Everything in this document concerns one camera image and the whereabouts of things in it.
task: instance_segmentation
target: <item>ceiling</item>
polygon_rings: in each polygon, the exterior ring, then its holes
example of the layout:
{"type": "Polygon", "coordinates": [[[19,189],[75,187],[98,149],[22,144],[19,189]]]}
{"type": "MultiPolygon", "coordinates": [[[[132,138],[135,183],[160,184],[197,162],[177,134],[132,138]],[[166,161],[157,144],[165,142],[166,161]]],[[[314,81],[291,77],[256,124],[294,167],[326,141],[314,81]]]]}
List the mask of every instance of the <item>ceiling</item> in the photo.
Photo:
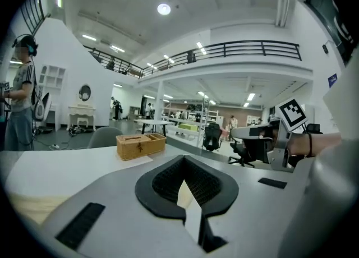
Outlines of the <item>ceiling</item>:
{"type": "Polygon", "coordinates": [[[145,50],[147,57],[156,48],[169,49],[168,42],[173,42],[168,51],[178,53],[174,50],[186,43],[182,40],[176,45],[177,38],[198,36],[215,24],[233,23],[242,16],[274,21],[277,0],[64,0],[63,5],[66,25],[83,44],[109,53],[113,51],[108,44],[114,44],[126,51],[114,55],[139,61],[145,50]],[[168,16],[158,14],[160,3],[170,5],[168,16]],[[82,34],[97,41],[84,39],[82,34]]]}
{"type": "MultiPolygon", "coordinates": [[[[164,82],[164,93],[173,100],[199,100],[198,91],[203,91],[209,99],[220,104],[243,105],[248,95],[255,93],[250,106],[270,104],[286,91],[295,91],[305,82],[293,81],[284,76],[269,74],[218,74],[216,76],[187,77],[164,82]]],[[[156,96],[158,84],[147,87],[149,95],[156,96]]]]}

